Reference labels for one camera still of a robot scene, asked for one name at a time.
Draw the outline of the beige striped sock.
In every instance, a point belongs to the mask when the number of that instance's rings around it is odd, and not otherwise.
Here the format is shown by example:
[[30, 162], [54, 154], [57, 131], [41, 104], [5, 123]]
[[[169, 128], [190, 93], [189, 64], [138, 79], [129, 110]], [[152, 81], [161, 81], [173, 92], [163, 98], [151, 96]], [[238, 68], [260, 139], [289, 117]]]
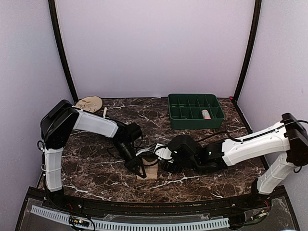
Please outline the beige striped sock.
[[137, 180], [157, 180], [158, 174], [158, 159], [154, 157], [142, 157], [146, 178], [136, 176]]

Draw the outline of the green compartment tray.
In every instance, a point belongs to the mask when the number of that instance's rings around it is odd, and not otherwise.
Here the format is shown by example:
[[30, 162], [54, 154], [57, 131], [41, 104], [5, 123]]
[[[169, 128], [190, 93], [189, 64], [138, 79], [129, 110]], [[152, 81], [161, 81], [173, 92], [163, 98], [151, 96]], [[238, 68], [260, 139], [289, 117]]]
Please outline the green compartment tray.
[[[220, 128], [225, 114], [214, 94], [168, 95], [169, 115], [173, 129], [212, 129]], [[202, 110], [208, 110], [211, 119], [204, 119]]]

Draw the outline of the pink patterned sock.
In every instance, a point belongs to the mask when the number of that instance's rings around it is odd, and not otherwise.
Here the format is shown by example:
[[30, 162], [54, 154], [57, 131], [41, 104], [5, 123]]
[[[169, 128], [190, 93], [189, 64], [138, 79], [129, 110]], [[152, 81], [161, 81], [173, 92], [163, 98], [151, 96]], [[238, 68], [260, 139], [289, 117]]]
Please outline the pink patterned sock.
[[210, 112], [206, 109], [202, 110], [202, 116], [204, 119], [211, 119], [211, 115], [210, 115]]

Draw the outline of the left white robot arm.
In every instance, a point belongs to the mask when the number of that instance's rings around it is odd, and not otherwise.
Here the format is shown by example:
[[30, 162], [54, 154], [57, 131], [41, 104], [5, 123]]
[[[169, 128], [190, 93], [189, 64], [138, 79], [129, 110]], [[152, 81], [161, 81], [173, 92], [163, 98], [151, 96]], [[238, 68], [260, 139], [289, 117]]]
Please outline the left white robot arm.
[[136, 123], [128, 125], [98, 116], [61, 100], [41, 120], [41, 140], [37, 147], [42, 151], [42, 170], [46, 188], [52, 192], [49, 202], [58, 210], [68, 206], [68, 199], [60, 192], [62, 183], [62, 153], [73, 130], [85, 131], [110, 138], [125, 162], [125, 167], [141, 178], [146, 178], [143, 161], [135, 152], [134, 142], [142, 136]]

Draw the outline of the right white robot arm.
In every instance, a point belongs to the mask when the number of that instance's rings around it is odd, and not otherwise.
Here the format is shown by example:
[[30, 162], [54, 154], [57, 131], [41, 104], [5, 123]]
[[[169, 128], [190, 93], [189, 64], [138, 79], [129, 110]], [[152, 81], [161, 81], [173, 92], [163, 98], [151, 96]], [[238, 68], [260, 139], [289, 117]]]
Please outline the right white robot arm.
[[279, 153], [269, 169], [255, 181], [252, 193], [245, 199], [245, 204], [255, 209], [291, 172], [308, 164], [305, 123], [305, 120], [297, 120], [291, 113], [285, 113], [273, 126], [243, 137], [229, 136], [202, 147], [191, 136], [178, 135], [166, 146], [157, 146], [154, 153], [166, 161], [164, 169], [170, 173], [184, 168], [213, 173], [248, 159]]

